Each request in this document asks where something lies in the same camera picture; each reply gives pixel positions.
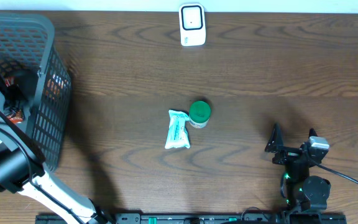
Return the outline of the green lidded white jar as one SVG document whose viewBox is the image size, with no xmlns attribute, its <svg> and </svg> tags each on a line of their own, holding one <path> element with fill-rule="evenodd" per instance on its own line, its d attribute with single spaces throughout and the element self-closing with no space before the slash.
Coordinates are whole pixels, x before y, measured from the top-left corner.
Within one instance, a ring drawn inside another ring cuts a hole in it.
<svg viewBox="0 0 358 224">
<path fill-rule="evenodd" d="M 211 116 L 211 107 L 205 101 L 196 101 L 189 109 L 190 124 L 194 128 L 204 128 Z"/>
</svg>

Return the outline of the red Top chocolate bar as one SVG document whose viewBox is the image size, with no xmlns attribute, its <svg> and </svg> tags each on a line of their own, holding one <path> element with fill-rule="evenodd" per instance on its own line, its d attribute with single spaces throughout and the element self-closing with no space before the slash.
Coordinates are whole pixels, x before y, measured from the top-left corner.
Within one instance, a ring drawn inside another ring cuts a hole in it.
<svg viewBox="0 0 358 224">
<path fill-rule="evenodd" d="M 21 106 L 23 94 L 17 84 L 14 83 L 14 77 L 5 78 L 5 84 L 8 89 L 8 99 L 4 105 L 4 114 L 7 119 L 14 124 L 19 124 L 24 121 L 24 112 Z"/>
</svg>

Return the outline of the orange small carton box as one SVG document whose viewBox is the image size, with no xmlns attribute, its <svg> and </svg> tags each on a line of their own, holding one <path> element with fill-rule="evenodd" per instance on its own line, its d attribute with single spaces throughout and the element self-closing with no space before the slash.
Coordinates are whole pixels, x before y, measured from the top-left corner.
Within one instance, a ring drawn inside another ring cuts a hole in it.
<svg viewBox="0 0 358 224">
<path fill-rule="evenodd" d="M 65 92 L 65 81 L 58 75 L 52 75 L 46 82 L 44 95 L 51 100 L 60 100 Z"/>
</svg>

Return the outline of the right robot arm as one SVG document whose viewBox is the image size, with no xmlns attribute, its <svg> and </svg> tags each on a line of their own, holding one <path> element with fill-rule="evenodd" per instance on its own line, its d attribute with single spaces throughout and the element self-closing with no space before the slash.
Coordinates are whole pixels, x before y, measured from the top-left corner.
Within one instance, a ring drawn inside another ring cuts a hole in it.
<svg viewBox="0 0 358 224">
<path fill-rule="evenodd" d="M 272 162 L 283 165 L 282 197 L 288 200 L 283 215 L 285 223 L 306 223 L 303 214 L 319 217 L 319 212 L 327 209 L 331 190 L 330 181 L 310 174 L 310 168 L 321 163 L 329 152 L 329 143 L 319 137 L 316 131 L 309 130 L 308 140 L 300 147 L 284 145 L 279 124 L 274 124 L 265 152 L 273 153 Z"/>
</svg>

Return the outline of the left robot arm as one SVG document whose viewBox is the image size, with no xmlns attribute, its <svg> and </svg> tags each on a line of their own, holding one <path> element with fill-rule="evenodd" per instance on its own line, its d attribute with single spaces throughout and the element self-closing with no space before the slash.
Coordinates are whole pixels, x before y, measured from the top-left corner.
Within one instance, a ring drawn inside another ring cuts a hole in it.
<svg viewBox="0 0 358 224">
<path fill-rule="evenodd" d="M 67 223 L 115 223 L 112 216 L 50 171 L 43 152 L 1 111 L 4 102 L 0 92 L 0 192 L 30 197 Z"/>
</svg>

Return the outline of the white barcode scanner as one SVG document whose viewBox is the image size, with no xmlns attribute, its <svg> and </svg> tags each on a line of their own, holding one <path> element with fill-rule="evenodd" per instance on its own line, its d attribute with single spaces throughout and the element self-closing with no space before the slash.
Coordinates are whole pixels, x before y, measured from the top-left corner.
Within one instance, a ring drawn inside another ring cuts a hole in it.
<svg viewBox="0 0 358 224">
<path fill-rule="evenodd" d="M 206 22 L 201 4 L 183 4 L 179 8 L 180 42 L 184 47 L 203 45 L 206 42 Z"/>
</svg>

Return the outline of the grey plastic mesh basket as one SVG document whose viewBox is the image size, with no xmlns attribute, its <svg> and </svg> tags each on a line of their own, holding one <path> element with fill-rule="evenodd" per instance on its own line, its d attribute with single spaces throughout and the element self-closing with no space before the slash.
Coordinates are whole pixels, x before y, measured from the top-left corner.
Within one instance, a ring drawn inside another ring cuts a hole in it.
<svg viewBox="0 0 358 224">
<path fill-rule="evenodd" d="M 45 155 L 51 171 L 55 171 L 71 98 L 71 78 L 54 46 L 55 28 L 39 14 L 0 12 L 0 74 L 5 76 L 20 69 L 30 70 L 21 83 L 30 88 L 28 103 L 22 103 L 24 121 L 18 126 L 32 138 Z M 65 81 L 60 100 L 44 95 L 46 82 L 52 75 Z"/>
</svg>

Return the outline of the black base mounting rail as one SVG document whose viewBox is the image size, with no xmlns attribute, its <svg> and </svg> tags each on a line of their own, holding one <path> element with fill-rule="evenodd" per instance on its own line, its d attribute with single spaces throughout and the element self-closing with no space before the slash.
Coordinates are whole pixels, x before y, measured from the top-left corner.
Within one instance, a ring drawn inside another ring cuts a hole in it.
<svg viewBox="0 0 358 224">
<path fill-rule="evenodd" d="M 284 223 L 285 219 L 278 215 L 263 214 L 256 211 L 240 214 L 187 214 L 187 215 L 158 215 L 139 213 L 117 213 L 113 215 L 117 224 L 220 224 L 220 223 Z M 293 214 L 290 223 L 321 223 L 346 224 L 344 215 L 333 214 Z"/>
</svg>

